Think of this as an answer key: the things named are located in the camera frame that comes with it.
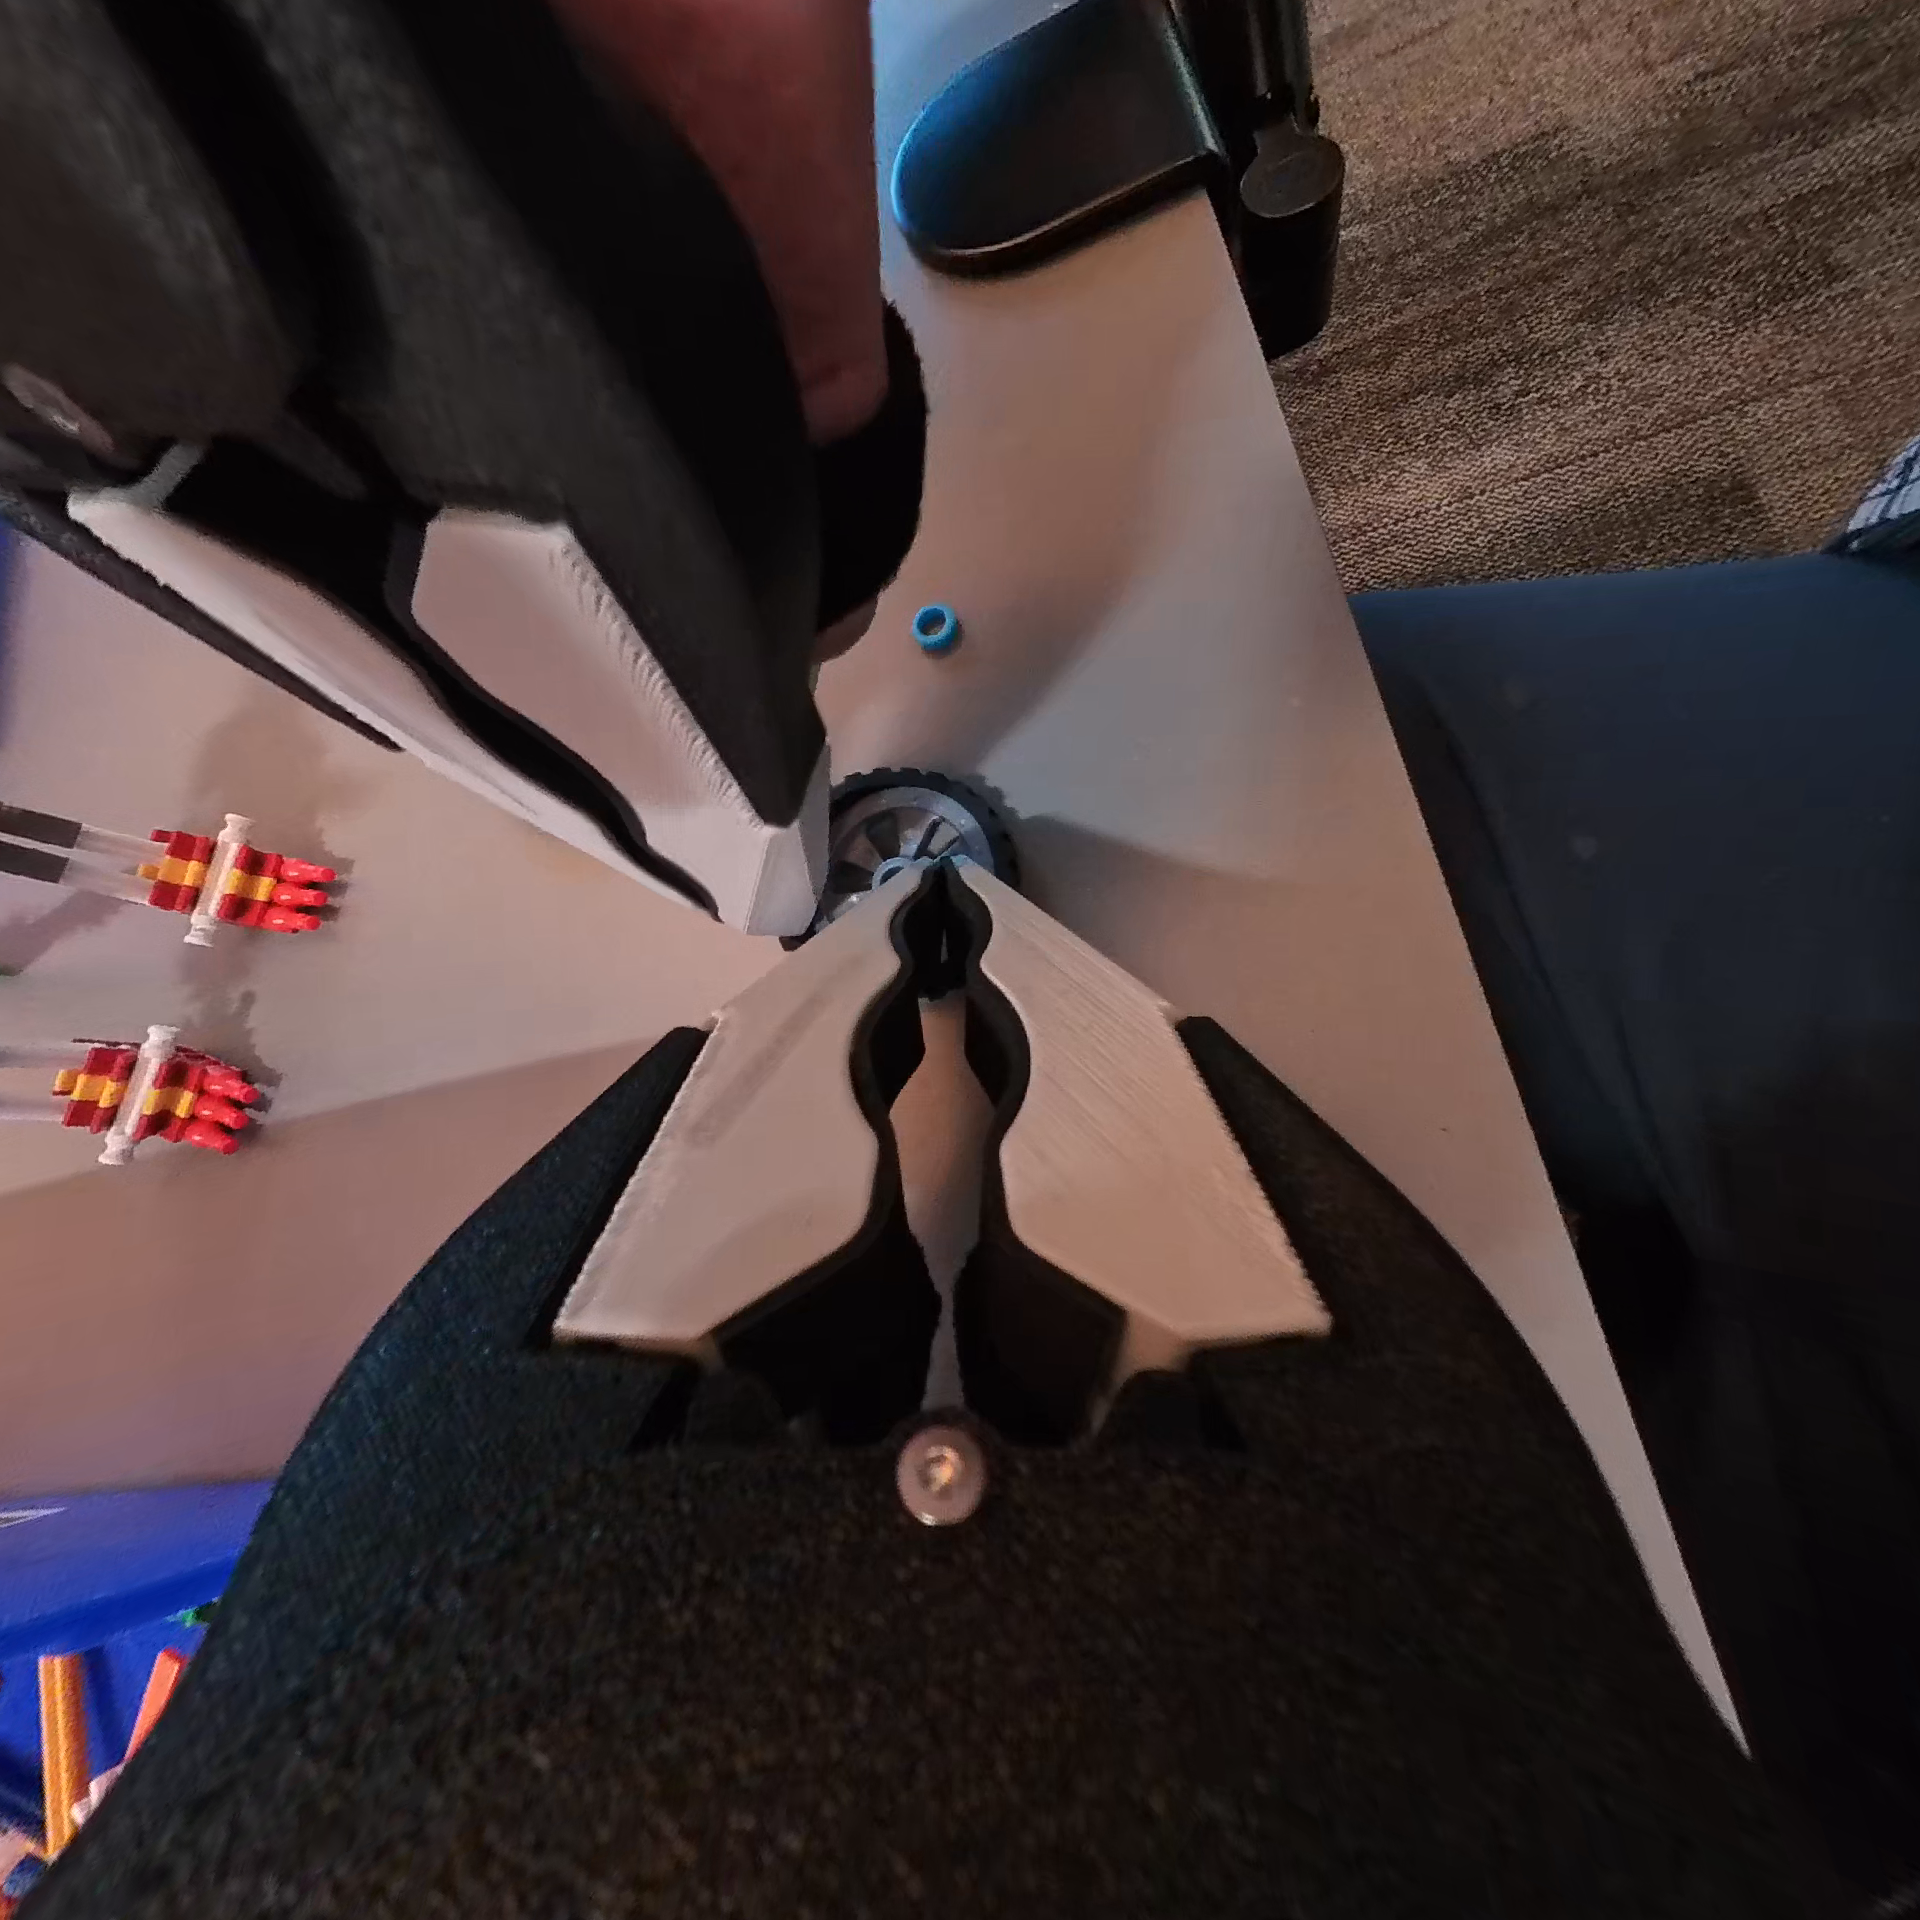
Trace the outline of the blue plastic bin white tag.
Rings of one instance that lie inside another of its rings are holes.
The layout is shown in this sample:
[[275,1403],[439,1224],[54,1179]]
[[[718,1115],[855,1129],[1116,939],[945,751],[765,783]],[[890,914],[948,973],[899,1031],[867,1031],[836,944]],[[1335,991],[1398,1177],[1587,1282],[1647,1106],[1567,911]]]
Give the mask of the blue plastic bin white tag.
[[269,1501],[267,1479],[5,1502],[2,1683],[9,1654],[69,1654],[223,1595]]

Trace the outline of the person's dark trousers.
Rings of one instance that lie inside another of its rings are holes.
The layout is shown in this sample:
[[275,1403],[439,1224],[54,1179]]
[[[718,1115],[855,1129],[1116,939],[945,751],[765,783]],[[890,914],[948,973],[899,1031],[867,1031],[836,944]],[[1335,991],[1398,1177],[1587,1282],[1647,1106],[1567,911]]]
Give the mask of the person's dark trousers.
[[1748,1746],[1916,1917],[1916,557],[1350,613]]

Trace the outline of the colourful construction toy figure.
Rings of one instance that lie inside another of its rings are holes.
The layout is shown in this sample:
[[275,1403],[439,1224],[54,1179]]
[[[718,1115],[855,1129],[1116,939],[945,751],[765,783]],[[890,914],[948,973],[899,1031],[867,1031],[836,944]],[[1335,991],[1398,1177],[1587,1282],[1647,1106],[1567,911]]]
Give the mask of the colourful construction toy figure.
[[[113,832],[14,802],[2,806],[5,877],[54,886],[182,921],[182,944],[211,950],[227,929],[305,935],[331,913],[337,871],[263,848],[249,816],[218,832]],[[98,1145],[122,1169],[143,1145],[231,1157],[258,1121],[263,1088],[223,1057],[190,1045],[179,1025],[130,1040],[2,1045],[5,1074],[41,1073],[44,1096],[5,1096],[7,1121],[47,1121]]]

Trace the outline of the pile of colourful construction pieces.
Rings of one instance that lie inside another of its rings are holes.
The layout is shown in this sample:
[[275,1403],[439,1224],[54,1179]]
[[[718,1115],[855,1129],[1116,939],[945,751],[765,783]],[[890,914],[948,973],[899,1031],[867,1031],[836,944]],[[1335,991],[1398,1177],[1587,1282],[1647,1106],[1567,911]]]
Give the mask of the pile of colourful construction pieces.
[[203,1641],[193,1607],[69,1654],[9,1654],[2,1683],[2,1917],[91,1821]]

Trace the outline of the grey toy wheel black tyre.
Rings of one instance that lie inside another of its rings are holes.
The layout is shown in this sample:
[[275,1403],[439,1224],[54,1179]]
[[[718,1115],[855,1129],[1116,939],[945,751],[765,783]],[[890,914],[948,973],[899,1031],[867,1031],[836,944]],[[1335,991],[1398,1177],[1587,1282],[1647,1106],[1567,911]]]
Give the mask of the grey toy wheel black tyre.
[[823,894],[804,931],[779,939],[781,951],[803,950],[867,894],[931,863],[965,859],[1027,897],[1012,827],[1002,792],[975,775],[890,767],[839,779],[828,802]]

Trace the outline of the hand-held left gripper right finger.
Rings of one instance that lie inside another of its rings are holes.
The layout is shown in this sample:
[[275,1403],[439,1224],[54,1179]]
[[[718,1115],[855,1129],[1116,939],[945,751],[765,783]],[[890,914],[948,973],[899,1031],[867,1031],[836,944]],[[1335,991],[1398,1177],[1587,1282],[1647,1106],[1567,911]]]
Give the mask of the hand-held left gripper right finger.
[[973,1416],[1012,1445],[1078,1445],[1133,1376],[1329,1337],[1167,1003],[975,864],[948,869],[948,955],[989,1105],[953,1287]]

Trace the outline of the person's plaid shirt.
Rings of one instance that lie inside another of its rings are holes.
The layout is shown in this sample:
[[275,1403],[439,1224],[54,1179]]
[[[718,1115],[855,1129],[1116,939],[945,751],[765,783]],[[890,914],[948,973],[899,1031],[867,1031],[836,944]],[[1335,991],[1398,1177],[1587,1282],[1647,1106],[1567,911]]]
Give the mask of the person's plaid shirt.
[[1917,557],[1920,439],[1910,439],[1861,497],[1830,542],[1833,553],[1861,559]]

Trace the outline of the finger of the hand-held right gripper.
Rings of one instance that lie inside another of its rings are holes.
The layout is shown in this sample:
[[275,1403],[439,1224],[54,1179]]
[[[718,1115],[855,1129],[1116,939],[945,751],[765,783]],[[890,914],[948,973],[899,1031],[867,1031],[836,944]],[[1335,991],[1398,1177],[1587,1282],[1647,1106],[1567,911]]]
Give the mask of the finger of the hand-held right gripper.
[[180,594],[300,690],[345,710],[436,778],[599,859],[613,874],[637,881],[657,897],[677,898],[709,921],[716,919],[713,905],[697,897],[691,881],[661,874],[642,853],[625,851],[583,802],[550,793],[466,731],[402,651],[361,615],[338,607],[323,587],[167,513],[165,499],[198,457],[196,448],[177,448],[161,457],[156,478],[130,487],[73,487],[66,513],[147,584]]
[[804,933],[825,890],[830,752],[754,802],[559,521],[439,513],[412,621],[431,658],[567,779],[567,802],[659,893],[740,933]]

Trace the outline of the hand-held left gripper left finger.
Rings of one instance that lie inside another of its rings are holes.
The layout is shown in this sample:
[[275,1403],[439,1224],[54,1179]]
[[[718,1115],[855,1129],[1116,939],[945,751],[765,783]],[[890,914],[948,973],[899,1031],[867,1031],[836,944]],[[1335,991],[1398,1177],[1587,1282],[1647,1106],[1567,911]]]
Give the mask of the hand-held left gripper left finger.
[[757,1379],[786,1421],[868,1445],[922,1403],[939,1294],[906,1225],[893,1105],[923,1064],[910,869],[705,1031],[554,1322]]

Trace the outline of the person's right hand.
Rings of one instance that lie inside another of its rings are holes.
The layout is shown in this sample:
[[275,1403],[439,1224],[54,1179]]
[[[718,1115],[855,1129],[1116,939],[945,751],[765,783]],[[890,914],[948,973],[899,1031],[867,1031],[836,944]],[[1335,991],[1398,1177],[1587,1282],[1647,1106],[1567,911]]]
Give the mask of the person's right hand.
[[887,391],[863,3],[559,3],[575,41],[657,109],[753,241],[810,438],[836,445]]

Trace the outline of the black desk clamp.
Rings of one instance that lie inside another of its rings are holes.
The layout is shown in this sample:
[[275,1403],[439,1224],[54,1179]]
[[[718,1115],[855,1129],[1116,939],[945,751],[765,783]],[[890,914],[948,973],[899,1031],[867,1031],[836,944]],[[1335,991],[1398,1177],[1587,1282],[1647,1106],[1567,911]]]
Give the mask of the black desk clamp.
[[923,265],[996,280],[1203,193],[1274,361],[1329,326],[1345,183],[1306,3],[1074,3],[923,106],[892,203]]

